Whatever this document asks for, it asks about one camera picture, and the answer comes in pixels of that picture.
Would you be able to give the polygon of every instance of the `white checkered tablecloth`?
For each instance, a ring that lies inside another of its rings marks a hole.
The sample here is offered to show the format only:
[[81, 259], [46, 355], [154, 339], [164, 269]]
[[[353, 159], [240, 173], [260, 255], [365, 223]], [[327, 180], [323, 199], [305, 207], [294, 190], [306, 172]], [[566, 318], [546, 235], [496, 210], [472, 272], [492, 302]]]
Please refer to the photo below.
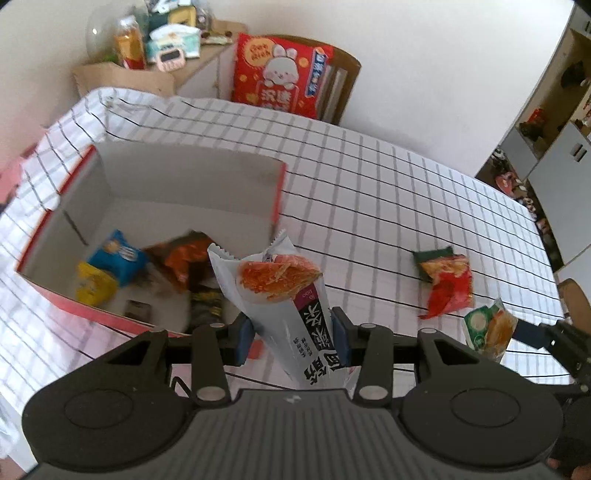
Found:
[[[476, 306], [501, 296], [529, 322], [554, 323], [563, 316], [527, 210], [477, 180], [387, 142], [287, 113], [100, 89], [48, 129], [24, 164], [17, 198], [0, 216], [0, 393], [17, 410], [42, 386], [128, 337], [56, 309], [14, 273], [80, 153], [105, 137], [283, 160], [288, 174], [280, 224], [301, 253], [321, 265], [332, 306], [342, 306], [354, 323], [379, 323], [406, 335], [435, 327], [463, 342], [465, 312], [418, 318], [430, 285], [418, 280], [411, 251], [450, 244], [470, 259]], [[569, 381], [550, 355], [514, 341], [503, 364], [535, 382]], [[395, 395], [414, 385], [409, 367], [397, 365]], [[233, 392], [265, 383], [290, 386], [266, 350], [228, 372]]]

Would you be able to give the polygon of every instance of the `blue snack bag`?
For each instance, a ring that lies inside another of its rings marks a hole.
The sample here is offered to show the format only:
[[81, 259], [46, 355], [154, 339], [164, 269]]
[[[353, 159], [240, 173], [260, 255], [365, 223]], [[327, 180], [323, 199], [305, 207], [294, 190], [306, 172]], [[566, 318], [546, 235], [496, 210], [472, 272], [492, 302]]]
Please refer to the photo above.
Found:
[[120, 230], [115, 230], [88, 259], [93, 267], [111, 273], [120, 287], [125, 287], [147, 262], [146, 254], [127, 243]]

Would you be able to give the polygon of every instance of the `white wall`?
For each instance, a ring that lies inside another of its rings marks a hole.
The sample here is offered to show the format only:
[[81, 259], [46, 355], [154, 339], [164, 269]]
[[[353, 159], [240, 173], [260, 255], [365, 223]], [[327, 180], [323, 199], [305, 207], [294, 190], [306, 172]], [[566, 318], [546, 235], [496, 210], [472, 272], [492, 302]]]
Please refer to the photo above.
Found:
[[[113, 0], [0, 10], [0, 166], [77, 100], [91, 13]], [[562, 34], [571, 0], [210, 0], [255, 33], [332, 43], [363, 68], [342, 125], [475, 174]]]
[[0, 10], [0, 167], [79, 99], [72, 67], [87, 61], [89, 18], [111, 2], [11, 0]]
[[474, 175], [536, 86], [571, 0], [211, 0], [251, 32], [338, 46], [362, 64], [342, 126]]

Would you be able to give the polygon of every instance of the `cartoon rabbit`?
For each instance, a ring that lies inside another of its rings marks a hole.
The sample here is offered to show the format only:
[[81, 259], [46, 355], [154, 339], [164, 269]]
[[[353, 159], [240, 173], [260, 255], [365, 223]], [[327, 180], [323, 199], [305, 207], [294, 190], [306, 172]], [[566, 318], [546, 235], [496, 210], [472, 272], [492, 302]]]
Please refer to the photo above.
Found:
[[273, 58], [267, 62], [262, 73], [265, 86], [283, 85], [286, 90], [291, 90], [300, 78], [296, 57], [296, 49], [288, 48], [286, 51], [281, 45], [275, 45]]

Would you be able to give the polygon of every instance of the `chair backrest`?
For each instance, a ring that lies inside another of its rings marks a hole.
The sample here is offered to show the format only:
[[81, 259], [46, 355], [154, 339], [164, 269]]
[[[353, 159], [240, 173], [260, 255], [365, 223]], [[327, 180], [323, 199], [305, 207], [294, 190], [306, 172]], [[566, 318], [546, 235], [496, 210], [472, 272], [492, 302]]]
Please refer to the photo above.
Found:
[[558, 285], [558, 293], [566, 303], [573, 325], [591, 335], [591, 305], [579, 284], [568, 278]]
[[[327, 45], [325, 42], [312, 40], [311, 38], [296, 37], [294, 35], [266, 35], [268, 37], [283, 38], [284, 40], [301, 43], [307, 47], [320, 47]], [[330, 61], [324, 80], [320, 86], [320, 94], [316, 100], [318, 120], [338, 125], [343, 116], [351, 90], [361, 70], [359, 60], [351, 54], [334, 48], [334, 55]]]

